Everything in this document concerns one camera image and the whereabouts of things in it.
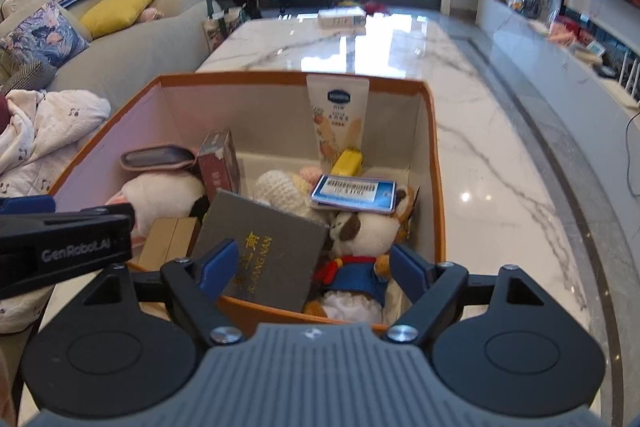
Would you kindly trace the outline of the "gold glitter box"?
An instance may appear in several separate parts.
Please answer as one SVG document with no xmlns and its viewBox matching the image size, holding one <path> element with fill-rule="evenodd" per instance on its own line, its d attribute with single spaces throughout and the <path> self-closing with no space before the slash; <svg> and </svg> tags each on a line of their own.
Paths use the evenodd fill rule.
<svg viewBox="0 0 640 427">
<path fill-rule="evenodd" d="M 136 265 L 143 271 L 156 271 L 168 261 L 189 258 L 200 228 L 194 217 L 156 219 Z"/>
</svg>

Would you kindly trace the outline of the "dark grey book gold lettering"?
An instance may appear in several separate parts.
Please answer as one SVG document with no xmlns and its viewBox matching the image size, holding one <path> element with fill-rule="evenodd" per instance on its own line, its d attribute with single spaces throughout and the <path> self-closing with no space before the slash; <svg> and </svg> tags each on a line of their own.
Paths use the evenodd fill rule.
<svg viewBox="0 0 640 427">
<path fill-rule="evenodd" d="M 231 192 L 218 192 L 206 212 L 191 258 L 218 259 L 205 271 L 217 295 L 300 312 L 329 228 Z"/>
</svg>

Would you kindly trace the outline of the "white panda ice-cream plush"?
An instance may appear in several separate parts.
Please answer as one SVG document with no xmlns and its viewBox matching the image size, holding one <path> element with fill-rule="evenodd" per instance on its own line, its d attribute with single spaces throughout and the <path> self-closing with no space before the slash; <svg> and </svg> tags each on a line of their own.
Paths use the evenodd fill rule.
<svg viewBox="0 0 640 427">
<path fill-rule="evenodd" d="M 206 196 L 203 183 L 187 171 L 145 172 L 125 183 L 107 205 L 128 202 L 134 208 L 134 242 L 140 243 L 156 219 L 181 219 Z"/>
</svg>

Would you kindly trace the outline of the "duck plush blue sailor outfit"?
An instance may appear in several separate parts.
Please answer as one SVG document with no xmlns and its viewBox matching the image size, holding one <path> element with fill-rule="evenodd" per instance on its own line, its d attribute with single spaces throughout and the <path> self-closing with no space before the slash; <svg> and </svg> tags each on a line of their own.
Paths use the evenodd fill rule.
<svg viewBox="0 0 640 427">
<path fill-rule="evenodd" d="M 393 278 L 390 250 L 409 233 L 416 191 L 396 188 L 389 215 L 341 211 L 329 229 L 331 250 L 318 262 L 303 312 L 334 321 L 381 324 Z"/>
</svg>

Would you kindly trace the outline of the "phone with barcode label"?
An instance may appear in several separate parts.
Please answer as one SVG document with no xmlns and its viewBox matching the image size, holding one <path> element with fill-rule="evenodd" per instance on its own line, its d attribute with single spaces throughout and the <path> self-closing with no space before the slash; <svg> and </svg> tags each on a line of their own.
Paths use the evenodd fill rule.
<svg viewBox="0 0 640 427">
<path fill-rule="evenodd" d="M 324 174 L 310 194 L 316 205 L 388 215 L 395 209 L 396 183 L 390 180 Z"/>
</svg>

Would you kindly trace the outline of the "red small carton box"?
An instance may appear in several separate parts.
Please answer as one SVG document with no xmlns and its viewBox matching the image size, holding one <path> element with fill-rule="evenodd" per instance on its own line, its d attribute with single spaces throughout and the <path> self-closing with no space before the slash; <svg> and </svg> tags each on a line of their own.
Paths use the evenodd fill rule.
<svg viewBox="0 0 640 427">
<path fill-rule="evenodd" d="M 198 150 L 198 170 L 209 200 L 218 191 L 241 192 L 241 176 L 229 128 L 209 132 Z"/>
</svg>

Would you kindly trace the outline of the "pink grey zip pouch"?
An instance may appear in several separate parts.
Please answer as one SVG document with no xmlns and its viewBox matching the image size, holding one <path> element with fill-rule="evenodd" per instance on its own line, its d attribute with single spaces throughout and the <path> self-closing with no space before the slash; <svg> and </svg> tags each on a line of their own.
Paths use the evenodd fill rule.
<svg viewBox="0 0 640 427">
<path fill-rule="evenodd" d="M 196 155 L 180 145 L 153 145 L 130 150 L 120 156 L 122 169 L 131 172 L 171 171 L 189 169 L 196 163 Z"/>
</svg>

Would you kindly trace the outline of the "crocheted cream bunny doll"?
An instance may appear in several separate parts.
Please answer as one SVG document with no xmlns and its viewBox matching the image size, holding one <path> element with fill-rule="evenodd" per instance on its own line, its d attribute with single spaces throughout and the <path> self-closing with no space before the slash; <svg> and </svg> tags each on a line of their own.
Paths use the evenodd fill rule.
<svg viewBox="0 0 640 427">
<path fill-rule="evenodd" d="M 253 187 L 253 199 L 275 210 L 327 225 L 331 217 L 311 206 L 311 184 L 300 174 L 283 170 L 263 173 Z"/>
</svg>

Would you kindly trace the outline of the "white vaseline cream tube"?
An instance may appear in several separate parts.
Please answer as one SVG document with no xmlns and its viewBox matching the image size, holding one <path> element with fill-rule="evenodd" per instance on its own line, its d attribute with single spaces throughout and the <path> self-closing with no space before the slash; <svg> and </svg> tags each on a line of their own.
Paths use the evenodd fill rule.
<svg viewBox="0 0 640 427">
<path fill-rule="evenodd" d="M 321 168 L 329 172 L 344 150 L 361 150 L 370 80 L 308 75 L 306 86 Z"/>
</svg>

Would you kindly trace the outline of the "white music-note quilt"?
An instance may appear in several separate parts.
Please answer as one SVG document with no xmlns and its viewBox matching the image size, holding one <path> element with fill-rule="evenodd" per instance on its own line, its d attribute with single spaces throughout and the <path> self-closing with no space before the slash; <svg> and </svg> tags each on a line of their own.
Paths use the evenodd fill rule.
<svg viewBox="0 0 640 427">
<path fill-rule="evenodd" d="M 111 104 L 86 90 L 12 90 L 1 133 L 1 196 L 47 194 L 108 121 Z"/>
</svg>

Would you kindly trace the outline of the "dark red cushion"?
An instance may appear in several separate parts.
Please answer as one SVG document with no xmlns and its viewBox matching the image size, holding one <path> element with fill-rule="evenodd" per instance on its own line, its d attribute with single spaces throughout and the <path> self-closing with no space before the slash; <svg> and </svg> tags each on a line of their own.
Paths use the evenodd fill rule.
<svg viewBox="0 0 640 427">
<path fill-rule="evenodd" d="M 0 134 L 6 130 L 11 121 L 11 113 L 9 110 L 8 101 L 4 95 L 0 95 Z"/>
</svg>

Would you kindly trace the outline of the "grey fabric sofa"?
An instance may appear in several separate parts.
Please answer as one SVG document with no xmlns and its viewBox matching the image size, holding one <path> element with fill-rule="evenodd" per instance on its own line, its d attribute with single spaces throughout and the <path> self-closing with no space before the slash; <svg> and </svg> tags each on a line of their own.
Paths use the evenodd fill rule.
<svg viewBox="0 0 640 427">
<path fill-rule="evenodd" d="M 47 89 L 90 91 L 117 112 L 156 77 L 195 72 L 209 56 L 206 0 L 154 0 L 152 7 L 164 17 L 93 40 Z"/>
</svg>

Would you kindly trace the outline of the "blue floral cushion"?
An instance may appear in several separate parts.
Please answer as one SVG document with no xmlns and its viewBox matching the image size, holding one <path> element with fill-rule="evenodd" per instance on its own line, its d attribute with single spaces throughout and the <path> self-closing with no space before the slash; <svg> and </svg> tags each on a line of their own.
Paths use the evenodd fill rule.
<svg viewBox="0 0 640 427">
<path fill-rule="evenodd" d="M 55 1 L 41 5 L 1 38 L 2 51 L 17 67 L 43 62 L 59 69 L 89 46 Z"/>
</svg>

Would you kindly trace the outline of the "white tv cabinet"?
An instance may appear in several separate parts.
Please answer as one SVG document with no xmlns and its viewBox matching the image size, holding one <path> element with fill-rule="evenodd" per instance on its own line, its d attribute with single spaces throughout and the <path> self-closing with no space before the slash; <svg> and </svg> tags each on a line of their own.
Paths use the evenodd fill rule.
<svg viewBox="0 0 640 427">
<path fill-rule="evenodd" d="M 476 23 L 533 83 L 587 155 L 630 160 L 631 170 L 639 170 L 639 109 L 622 103 L 613 81 L 498 0 L 478 0 Z"/>
</svg>

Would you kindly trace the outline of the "small white box on table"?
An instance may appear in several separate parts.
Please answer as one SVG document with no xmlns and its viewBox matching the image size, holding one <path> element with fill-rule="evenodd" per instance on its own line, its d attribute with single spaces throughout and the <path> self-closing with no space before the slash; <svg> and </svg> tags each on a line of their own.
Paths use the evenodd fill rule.
<svg viewBox="0 0 640 427">
<path fill-rule="evenodd" d="M 366 26 L 367 13 L 360 6 L 320 10 L 318 25 L 323 29 L 360 28 Z"/>
</svg>

